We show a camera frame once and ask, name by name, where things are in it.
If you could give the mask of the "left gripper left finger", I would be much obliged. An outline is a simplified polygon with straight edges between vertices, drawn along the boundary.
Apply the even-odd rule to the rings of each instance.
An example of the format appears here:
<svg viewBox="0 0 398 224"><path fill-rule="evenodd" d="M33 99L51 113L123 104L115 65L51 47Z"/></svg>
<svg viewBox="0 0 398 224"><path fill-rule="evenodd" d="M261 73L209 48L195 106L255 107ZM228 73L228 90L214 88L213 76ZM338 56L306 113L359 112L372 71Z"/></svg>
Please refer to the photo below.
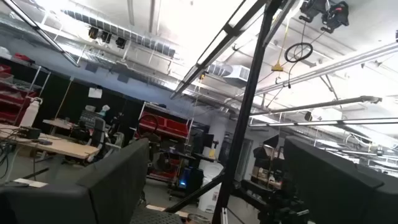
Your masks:
<svg viewBox="0 0 398 224"><path fill-rule="evenodd" d="M1 223L129 223L148 159L149 142L140 139L86 166L69 184L1 187Z"/></svg>

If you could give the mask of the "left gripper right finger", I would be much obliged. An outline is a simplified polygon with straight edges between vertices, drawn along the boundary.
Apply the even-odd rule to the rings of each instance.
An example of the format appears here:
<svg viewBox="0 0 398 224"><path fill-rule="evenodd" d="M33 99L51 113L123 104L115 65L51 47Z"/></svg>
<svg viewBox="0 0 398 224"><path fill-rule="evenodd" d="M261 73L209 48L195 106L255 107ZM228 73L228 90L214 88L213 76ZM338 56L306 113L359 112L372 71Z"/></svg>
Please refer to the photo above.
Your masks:
<svg viewBox="0 0 398 224"><path fill-rule="evenodd" d="M397 224L397 178L295 136L284 141L284 159L315 223Z"/></svg>

